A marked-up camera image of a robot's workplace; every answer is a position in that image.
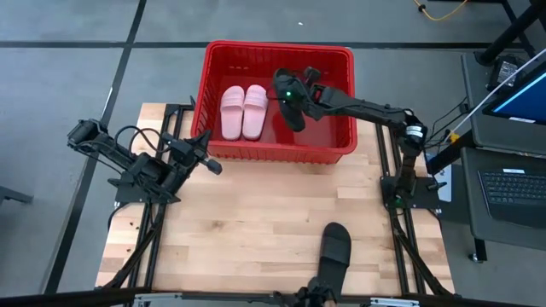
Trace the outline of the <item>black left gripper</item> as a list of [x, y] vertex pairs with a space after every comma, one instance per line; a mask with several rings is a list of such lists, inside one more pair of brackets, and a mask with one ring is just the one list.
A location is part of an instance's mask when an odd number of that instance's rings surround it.
[[211, 135], [210, 130], [205, 130], [198, 136], [188, 139], [188, 143], [192, 147], [171, 147], [169, 157], [171, 171], [168, 175], [171, 182], [185, 181], [199, 163], [215, 175], [222, 173], [221, 164], [214, 159], [207, 158], [206, 150]]

